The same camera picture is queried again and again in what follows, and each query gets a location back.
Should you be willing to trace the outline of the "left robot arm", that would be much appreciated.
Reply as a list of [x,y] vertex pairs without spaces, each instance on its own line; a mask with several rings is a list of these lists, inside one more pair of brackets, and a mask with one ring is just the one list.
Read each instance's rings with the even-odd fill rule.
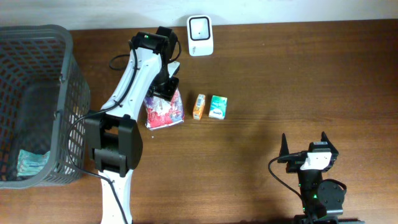
[[90,158],[101,179],[102,223],[133,222],[131,179],[143,150],[138,115],[147,97],[172,100],[180,68],[172,55],[179,43],[171,28],[138,32],[129,41],[129,61],[115,91],[101,110],[85,118]]

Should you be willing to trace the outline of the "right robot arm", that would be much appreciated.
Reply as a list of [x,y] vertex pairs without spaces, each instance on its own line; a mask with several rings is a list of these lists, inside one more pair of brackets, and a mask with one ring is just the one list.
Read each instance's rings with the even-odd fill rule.
[[282,135],[279,156],[269,162],[268,169],[271,170],[271,164],[276,161],[286,165],[286,173],[298,176],[299,191],[276,178],[302,202],[303,214],[294,216],[294,223],[362,223],[354,218],[338,218],[343,214],[347,186],[322,176],[333,167],[338,156],[338,150],[324,132],[321,140],[309,144],[308,150],[296,153],[289,152],[286,135]]

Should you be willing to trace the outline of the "small orange box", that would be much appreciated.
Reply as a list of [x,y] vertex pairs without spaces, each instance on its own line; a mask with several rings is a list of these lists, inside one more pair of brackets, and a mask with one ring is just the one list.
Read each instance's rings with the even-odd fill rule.
[[195,105],[193,107],[193,119],[201,120],[201,117],[205,109],[205,101],[206,101],[206,96],[204,94],[199,94],[197,96]]

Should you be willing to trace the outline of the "red purple snack bag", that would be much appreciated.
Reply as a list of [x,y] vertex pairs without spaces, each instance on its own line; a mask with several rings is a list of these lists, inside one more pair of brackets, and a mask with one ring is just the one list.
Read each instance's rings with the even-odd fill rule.
[[144,105],[147,113],[146,128],[151,131],[184,122],[185,113],[178,89],[171,101],[166,101],[157,96],[145,97]]

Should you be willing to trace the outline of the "green tissue pack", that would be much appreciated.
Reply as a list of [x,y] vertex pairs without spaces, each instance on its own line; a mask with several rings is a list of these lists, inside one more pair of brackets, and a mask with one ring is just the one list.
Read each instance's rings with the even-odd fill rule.
[[215,119],[224,119],[228,104],[227,97],[213,95],[211,97],[209,117]]

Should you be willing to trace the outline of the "teal wet wipes pouch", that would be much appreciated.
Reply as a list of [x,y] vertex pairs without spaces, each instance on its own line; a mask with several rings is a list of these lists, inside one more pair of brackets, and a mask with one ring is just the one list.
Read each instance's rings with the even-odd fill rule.
[[45,154],[34,154],[21,149],[17,160],[17,176],[37,175],[45,167],[49,157],[50,151]]

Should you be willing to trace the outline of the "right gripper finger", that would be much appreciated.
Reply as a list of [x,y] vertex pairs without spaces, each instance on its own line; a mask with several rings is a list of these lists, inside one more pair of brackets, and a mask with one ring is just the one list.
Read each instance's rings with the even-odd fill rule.
[[279,151],[279,156],[287,156],[289,155],[289,147],[287,144],[287,138],[285,133],[282,134],[282,140],[281,140],[281,146],[280,146],[280,151]]
[[330,149],[334,149],[334,145],[332,145],[332,143],[330,142],[329,138],[327,137],[326,133],[323,131],[321,133],[321,142],[325,142],[326,145],[330,148]]

